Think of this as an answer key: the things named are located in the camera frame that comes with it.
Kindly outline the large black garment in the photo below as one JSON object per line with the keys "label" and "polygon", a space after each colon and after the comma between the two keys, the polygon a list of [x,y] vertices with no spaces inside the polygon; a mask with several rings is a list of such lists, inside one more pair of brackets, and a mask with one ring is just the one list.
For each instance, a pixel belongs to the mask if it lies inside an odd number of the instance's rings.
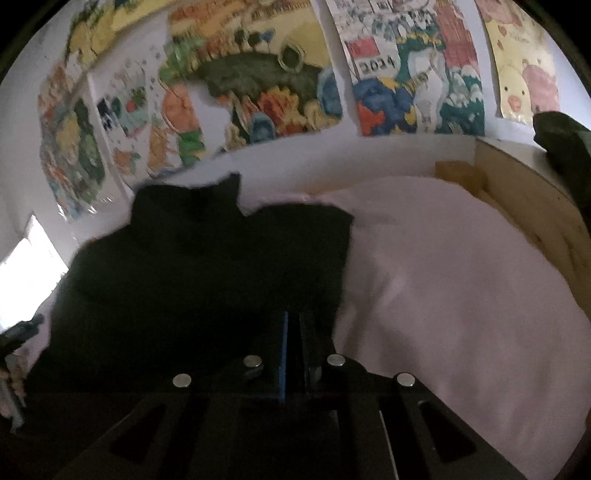
{"label": "large black garment", "polygon": [[[57,479],[99,437],[197,370],[284,354],[287,368],[332,352],[353,217],[288,202],[245,214],[240,178],[149,185],[129,222],[81,247],[50,313],[48,347],[26,383],[8,479]],[[288,405],[287,476],[304,479]]]}

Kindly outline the dark green clothes pile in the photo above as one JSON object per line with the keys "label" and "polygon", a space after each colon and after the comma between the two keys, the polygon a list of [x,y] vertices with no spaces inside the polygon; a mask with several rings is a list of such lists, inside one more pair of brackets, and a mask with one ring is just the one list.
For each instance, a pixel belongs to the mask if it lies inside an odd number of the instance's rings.
{"label": "dark green clothes pile", "polygon": [[590,228],[590,130],[568,115],[548,111],[533,117],[534,141],[568,189]]}

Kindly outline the pink bed sheet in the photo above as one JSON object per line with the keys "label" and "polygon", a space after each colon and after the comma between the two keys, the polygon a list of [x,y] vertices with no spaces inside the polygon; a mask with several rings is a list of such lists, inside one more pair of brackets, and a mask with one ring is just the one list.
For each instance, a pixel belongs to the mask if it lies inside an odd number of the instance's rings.
{"label": "pink bed sheet", "polygon": [[339,352],[412,373],[526,477],[556,477],[590,409],[590,322],[559,271],[445,181],[392,177],[321,201],[353,216]]}

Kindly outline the bright window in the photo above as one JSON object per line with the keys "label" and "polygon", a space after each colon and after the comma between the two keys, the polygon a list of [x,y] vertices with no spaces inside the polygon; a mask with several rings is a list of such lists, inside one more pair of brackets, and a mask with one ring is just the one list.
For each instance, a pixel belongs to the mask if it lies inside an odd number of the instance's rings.
{"label": "bright window", "polygon": [[41,223],[31,215],[24,238],[1,261],[1,331],[31,320],[67,271]]}

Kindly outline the blond child forest painting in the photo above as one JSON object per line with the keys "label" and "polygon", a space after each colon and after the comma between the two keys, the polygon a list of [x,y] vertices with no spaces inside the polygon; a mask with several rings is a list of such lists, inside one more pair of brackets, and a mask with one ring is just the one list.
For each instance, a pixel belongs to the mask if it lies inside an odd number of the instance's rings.
{"label": "blond child forest painting", "polygon": [[41,167],[68,222],[98,213],[119,194],[88,100],[80,77],[63,62],[53,66],[38,95]]}

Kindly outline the orange slices drink painting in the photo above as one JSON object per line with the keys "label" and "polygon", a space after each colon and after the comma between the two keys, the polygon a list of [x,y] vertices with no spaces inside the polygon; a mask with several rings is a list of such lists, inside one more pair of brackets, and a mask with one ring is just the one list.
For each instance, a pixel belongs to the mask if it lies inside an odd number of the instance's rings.
{"label": "orange slices drink painting", "polygon": [[103,75],[96,109],[121,180],[129,188],[192,168],[206,147],[188,89],[163,83],[143,58]]}

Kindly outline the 2024 dragon city painting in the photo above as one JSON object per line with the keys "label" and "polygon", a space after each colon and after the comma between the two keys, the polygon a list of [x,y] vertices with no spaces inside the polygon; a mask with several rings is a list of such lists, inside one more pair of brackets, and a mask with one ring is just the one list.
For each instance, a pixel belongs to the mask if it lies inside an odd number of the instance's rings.
{"label": "2024 dragon city painting", "polygon": [[454,1],[329,1],[365,136],[485,133],[472,35]]}

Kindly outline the yellow pig chick painting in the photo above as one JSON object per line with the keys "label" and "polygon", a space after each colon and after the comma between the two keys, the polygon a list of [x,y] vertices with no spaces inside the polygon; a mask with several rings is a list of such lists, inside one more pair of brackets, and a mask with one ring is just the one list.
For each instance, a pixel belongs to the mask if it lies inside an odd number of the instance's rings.
{"label": "yellow pig chick painting", "polygon": [[477,0],[497,70],[502,117],[528,126],[558,111],[559,91],[546,31],[513,1]]}

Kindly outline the wooden bed frame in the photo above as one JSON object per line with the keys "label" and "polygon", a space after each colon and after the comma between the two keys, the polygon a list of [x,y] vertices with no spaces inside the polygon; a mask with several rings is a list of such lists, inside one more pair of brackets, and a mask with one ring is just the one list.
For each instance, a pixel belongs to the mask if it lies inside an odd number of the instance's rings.
{"label": "wooden bed frame", "polygon": [[497,209],[545,255],[567,281],[578,305],[590,312],[590,234],[544,150],[478,139],[471,161],[438,161],[435,177],[460,185]]}

